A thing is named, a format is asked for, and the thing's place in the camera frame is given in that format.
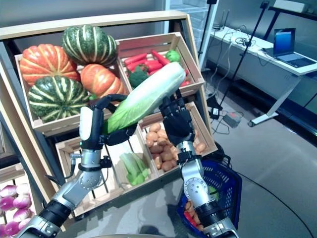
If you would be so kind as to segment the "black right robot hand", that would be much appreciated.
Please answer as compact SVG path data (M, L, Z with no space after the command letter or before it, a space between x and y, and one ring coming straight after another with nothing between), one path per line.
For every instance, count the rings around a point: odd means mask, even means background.
M169 141L174 146L193 145L195 130L180 90L176 90L176 96L165 97L159 109Z

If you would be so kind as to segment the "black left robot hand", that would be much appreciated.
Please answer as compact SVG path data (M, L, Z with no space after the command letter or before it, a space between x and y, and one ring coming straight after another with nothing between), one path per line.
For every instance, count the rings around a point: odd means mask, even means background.
M79 134L81 148L87 150L101 150L103 145L117 145L130 138L136 130L137 124L114 132L104 132L104 109L115 112L117 109L112 101L123 101L127 96L109 94L97 100L93 106L84 106L80 110Z

